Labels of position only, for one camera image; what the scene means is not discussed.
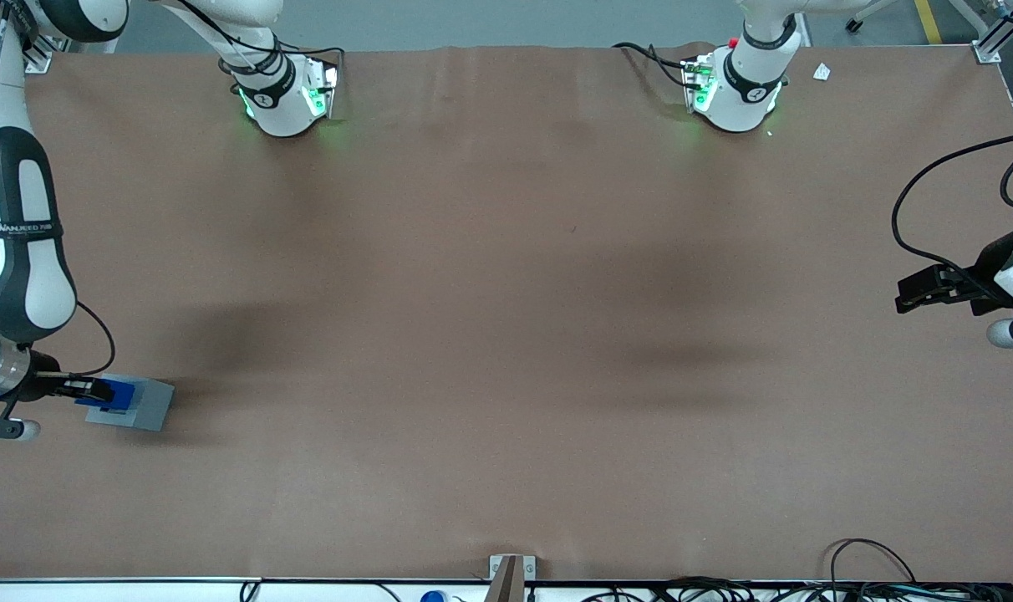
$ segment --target blue block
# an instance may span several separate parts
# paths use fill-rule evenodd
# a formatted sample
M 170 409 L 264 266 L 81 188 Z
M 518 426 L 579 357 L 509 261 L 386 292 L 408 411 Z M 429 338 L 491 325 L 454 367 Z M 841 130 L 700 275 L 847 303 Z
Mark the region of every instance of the blue block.
M 107 378 L 98 378 L 98 380 L 108 385 L 109 389 L 112 389 L 112 401 L 79 397 L 75 402 L 81 404 L 81 406 L 101 408 L 108 411 L 125 411 L 132 406 L 132 400 L 136 398 L 136 386 L 134 384 L 128 384 L 128 382 L 121 382 L 120 380 L 108 380 Z
M 173 398 L 174 386 L 159 380 L 123 374 L 102 374 L 116 396 L 127 396 L 132 391 L 127 408 L 95 406 L 87 408 L 87 423 L 109 424 L 113 427 L 140 428 L 143 431 L 161 431 L 165 415 Z

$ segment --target brown table surface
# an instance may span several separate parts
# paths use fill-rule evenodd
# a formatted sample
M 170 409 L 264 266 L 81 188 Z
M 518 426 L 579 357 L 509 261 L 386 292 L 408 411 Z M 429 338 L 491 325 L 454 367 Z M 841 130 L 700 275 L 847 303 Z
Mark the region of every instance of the brown table surface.
M 684 51 L 670 53 L 684 56 Z M 875 537 L 1013 580 L 1013 351 L 893 312 L 901 186 L 1013 133 L 964 47 L 803 50 L 728 135 L 617 50 L 346 57 L 342 122 L 270 140 L 215 60 L 29 81 L 79 297 L 162 434 L 67 400 L 0 442 L 0 576 L 817 578 Z M 828 83 L 810 78 L 824 61 Z M 1013 228 L 1013 145 L 942 169 L 913 242 Z M 84 315 L 41 344 L 104 356 Z M 873 552 L 844 579 L 895 579 Z

